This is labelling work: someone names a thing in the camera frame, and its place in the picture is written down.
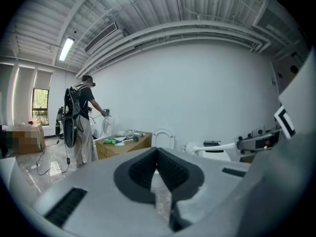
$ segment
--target hand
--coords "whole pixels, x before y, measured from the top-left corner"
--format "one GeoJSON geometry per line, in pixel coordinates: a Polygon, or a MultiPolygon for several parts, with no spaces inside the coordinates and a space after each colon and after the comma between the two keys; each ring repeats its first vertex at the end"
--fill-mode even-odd
{"type": "Polygon", "coordinates": [[[101,115],[104,116],[104,117],[106,117],[108,114],[107,114],[107,112],[102,111],[102,112],[101,112],[101,115]]]}

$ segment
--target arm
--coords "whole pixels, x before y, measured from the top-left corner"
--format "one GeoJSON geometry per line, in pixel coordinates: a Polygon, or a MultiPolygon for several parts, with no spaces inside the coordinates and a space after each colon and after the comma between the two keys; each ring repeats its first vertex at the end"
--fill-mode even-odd
{"type": "Polygon", "coordinates": [[[99,111],[99,112],[102,114],[102,116],[105,117],[105,116],[107,115],[107,113],[101,109],[101,107],[99,106],[99,104],[97,103],[97,101],[95,101],[94,99],[92,99],[92,100],[90,100],[90,103],[93,105],[94,108],[97,109],[97,111],[99,111]]]}

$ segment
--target ceiling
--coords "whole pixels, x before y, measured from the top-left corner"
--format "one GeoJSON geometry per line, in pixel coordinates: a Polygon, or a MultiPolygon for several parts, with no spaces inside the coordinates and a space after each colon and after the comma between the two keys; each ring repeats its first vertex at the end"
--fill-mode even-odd
{"type": "Polygon", "coordinates": [[[269,9],[271,0],[26,0],[2,37],[0,55],[89,74],[171,42],[228,41],[281,58],[302,36],[269,9]],[[131,34],[97,57],[84,48],[113,22],[131,34]],[[67,37],[75,43],[64,62],[67,37]]]}

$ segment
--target black t-shirt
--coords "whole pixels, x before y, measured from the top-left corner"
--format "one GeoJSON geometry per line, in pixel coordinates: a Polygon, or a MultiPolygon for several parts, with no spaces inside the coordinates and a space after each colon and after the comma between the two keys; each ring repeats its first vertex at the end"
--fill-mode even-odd
{"type": "Polygon", "coordinates": [[[83,110],[83,113],[81,113],[81,116],[85,117],[86,119],[89,119],[88,115],[88,101],[93,100],[93,94],[89,87],[85,87],[80,91],[80,97],[79,97],[79,104],[80,108],[83,110]]]}

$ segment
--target cardboard box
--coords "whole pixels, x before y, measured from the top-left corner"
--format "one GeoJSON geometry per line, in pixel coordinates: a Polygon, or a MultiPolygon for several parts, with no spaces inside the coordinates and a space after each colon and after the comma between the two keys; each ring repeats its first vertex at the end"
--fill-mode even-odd
{"type": "Polygon", "coordinates": [[[107,138],[99,139],[95,141],[95,146],[97,149],[97,154],[99,159],[105,159],[113,156],[118,156],[121,154],[126,154],[128,152],[152,147],[152,133],[145,132],[144,137],[139,136],[139,141],[125,141],[124,146],[116,146],[113,144],[103,144],[106,139],[116,138],[116,136],[110,136],[107,138]]]}
{"type": "Polygon", "coordinates": [[[12,130],[13,147],[20,155],[42,152],[45,148],[41,124],[18,124],[12,130]]]}

